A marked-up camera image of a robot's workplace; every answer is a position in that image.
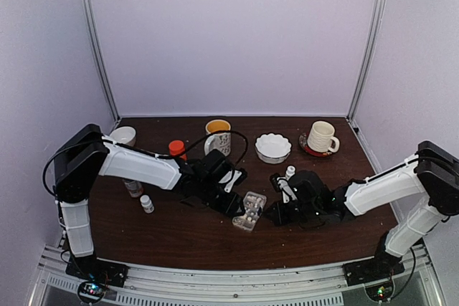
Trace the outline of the orange pill bottle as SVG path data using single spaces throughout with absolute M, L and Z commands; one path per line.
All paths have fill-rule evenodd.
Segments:
M 169 154 L 171 156 L 178 156 L 184 160 L 186 160 L 185 154 L 185 144 L 182 140 L 173 140 L 169 143 Z

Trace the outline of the clear plastic pill organizer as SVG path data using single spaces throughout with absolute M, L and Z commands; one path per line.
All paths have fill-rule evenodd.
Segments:
M 244 231 L 252 231 L 260 219 L 266 203 L 266 196 L 248 191 L 243 200 L 245 213 L 232 219 L 233 226 Z

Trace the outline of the small white pill bottle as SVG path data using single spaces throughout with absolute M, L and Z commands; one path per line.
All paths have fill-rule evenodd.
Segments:
M 140 202 L 141 202 L 141 205 L 143 207 L 143 210 L 147 214 L 151 214 L 151 213 L 154 212 L 153 202 L 151 201 L 151 199 L 150 199 L 150 197 L 148 195 L 142 195 L 142 197 L 140 197 Z

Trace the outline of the grey-capped orange label bottle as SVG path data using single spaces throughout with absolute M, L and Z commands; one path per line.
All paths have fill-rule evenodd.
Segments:
M 136 199 L 136 198 L 142 197 L 143 186 L 141 182 L 129 180 L 129 179 L 123 179 L 123 183 L 132 198 Z

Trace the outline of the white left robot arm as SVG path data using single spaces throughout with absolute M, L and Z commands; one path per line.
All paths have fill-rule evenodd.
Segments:
M 62 211 L 76 270 L 88 280 L 103 274 L 94 258 L 88 199 L 100 176 L 118 177 L 150 184 L 184 196 L 194 196 L 209 208 L 230 218 L 241 216 L 243 198 L 232 190 L 247 176 L 214 149 L 201 159 L 184 160 L 133 148 L 103 135 L 95 124 L 86 125 L 69 139 L 52 159 L 55 168 L 53 193 Z

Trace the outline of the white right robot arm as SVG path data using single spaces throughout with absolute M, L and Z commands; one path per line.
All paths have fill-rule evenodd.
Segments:
M 276 226 L 319 221 L 337 224 L 415 194 L 421 199 L 382 240 L 382 252 L 368 262 L 368 273 L 383 278 L 409 248 L 438 223 L 458 215 L 458 158 L 426 140 L 402 163 L 365 179 L 352 179 L 331 190 L 314 171 L 290 178 L 275 173 L 273 188 L 282 198 L 264 211 Z

